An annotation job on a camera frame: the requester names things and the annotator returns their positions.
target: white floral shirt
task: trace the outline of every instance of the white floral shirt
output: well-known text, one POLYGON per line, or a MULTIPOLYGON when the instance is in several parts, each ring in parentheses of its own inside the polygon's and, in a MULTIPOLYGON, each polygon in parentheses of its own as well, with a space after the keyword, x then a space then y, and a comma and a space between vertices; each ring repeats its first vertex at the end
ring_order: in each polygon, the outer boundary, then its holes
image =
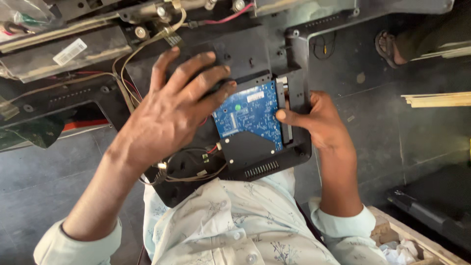
MULTIPOLYGON (((293 189, 292 169, 253 182, 217 178, 168 208, 146 187, 143 236, 152 264, 387 264, 369 238, 375 218, 366 207, 354 217, 335 217, 319 209, 319 198, 312 198, 311 219, 325 247, 306 226, 293 189)), ((37 264, 109 264, 121 241, 119 221, 110 235, 94 242, 68 238, 62 222, 36 247, 37 264)))

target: left hand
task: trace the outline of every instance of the left hand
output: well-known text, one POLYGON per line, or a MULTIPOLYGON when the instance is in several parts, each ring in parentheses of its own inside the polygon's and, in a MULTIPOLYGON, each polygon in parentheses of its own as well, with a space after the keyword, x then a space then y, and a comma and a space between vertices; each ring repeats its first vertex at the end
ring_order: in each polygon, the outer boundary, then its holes
POLYGON ((107 151, 139 174, 189 144, 204 118, 236 90, 236 82, 229 81, 202 98, 217 82, 229 77, 228 66, 212 67, 188 83, 201 68, 214 63, 214 52, 200 53, 181 64, 165 83, 165 71, 179 54, 176 47, 159 57, 152 69, 149 93, 107 151))

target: right hand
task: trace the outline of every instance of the right hand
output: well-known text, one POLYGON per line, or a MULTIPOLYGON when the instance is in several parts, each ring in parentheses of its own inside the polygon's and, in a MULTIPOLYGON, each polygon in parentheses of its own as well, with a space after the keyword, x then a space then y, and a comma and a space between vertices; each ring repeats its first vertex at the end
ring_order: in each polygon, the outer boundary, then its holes
POLYGON ((309 114, 302 115, 281 109, 276 112, 276 118, 282 123, 307 129, 312 143, 319 150, 355 151, 347 128, 330 96, 324 91, 311 91, 310 102, 312 109, 309 114))

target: circuit board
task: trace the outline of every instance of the circuit board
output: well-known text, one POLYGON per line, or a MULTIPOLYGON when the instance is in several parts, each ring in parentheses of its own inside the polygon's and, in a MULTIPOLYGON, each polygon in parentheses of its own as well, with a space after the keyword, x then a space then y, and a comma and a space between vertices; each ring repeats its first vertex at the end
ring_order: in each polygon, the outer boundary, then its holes
POLYGON ((231 95, 212 116, 221 138, 249 131, 273 141, 276 150, 282 147, 275 81, 231 95))

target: hand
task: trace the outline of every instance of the hand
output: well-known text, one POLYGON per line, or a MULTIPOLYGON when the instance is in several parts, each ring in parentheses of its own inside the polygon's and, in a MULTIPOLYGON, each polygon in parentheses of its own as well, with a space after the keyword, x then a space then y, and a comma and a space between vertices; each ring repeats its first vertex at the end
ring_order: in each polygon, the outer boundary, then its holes
POLYGON ((277 111, 276 118, 293 126, 305 128, 311 134, 314 146, 319 150, 353 150, 353 143, 343 125, 330 96, 323 91, 310 92, 311 112, 301 115, 290 110, 277 111))
POLYGON ((125 156, 124 162, 140 173, 189 144, 198 125, 236 90, 235 81, 226 82, 202 99, 217 82, 229 77, 228 66, 215 66, 188 83, 199 70, 214 63, 214 52, 200 53, 181 64, 165 83, 165 70, 179 54, 175 47, 159 57, 152 69, 149 93, 108 150, 112 155, 125 156))

